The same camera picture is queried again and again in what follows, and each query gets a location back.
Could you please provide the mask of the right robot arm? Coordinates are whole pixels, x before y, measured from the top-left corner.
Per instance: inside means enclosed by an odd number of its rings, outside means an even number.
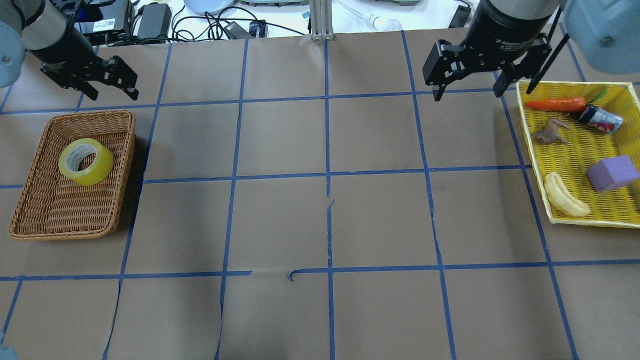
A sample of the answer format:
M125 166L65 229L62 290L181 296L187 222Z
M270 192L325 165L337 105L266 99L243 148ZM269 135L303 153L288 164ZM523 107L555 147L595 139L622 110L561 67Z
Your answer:
M496 97L522 78L530 94L569 40L599 72L638 73L639 15L637 0L481 0L460 44L434 44L423 80L435 101L452 82L494 71Z

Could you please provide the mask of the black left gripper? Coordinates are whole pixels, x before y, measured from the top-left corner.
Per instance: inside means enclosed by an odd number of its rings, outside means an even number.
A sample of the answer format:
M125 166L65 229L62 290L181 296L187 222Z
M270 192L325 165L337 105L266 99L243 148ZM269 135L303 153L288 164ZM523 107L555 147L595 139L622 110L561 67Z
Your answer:
M119 55L103 59L94 53L92 44L73 26L67 25L61 38L52 45L39 48L39 70L63 89L82 92L92 101L99 92L90 81L121 89L137 101L138 75Z

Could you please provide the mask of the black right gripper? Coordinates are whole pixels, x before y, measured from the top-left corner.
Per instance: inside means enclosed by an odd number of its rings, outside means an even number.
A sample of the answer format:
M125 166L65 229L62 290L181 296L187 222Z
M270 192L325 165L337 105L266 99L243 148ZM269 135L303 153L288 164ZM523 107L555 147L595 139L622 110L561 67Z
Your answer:
M460 44L439 39L422 67L423 81L441 101L448 85L475 73L494 73L501 98L522 78L533 79L551 54L543 28L553 15L551 0L481 0Z

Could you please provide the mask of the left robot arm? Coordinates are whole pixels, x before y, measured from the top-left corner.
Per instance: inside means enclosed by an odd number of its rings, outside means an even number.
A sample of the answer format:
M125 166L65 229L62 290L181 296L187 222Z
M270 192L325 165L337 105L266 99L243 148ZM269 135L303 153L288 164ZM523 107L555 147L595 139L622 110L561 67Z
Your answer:
M92 82L121 89L137 100L138 75L118 55L103 59L74 22L50 0L3 0L0 16L0 86L19 79L26 54L62 89L74 89L90 100L99 92Z

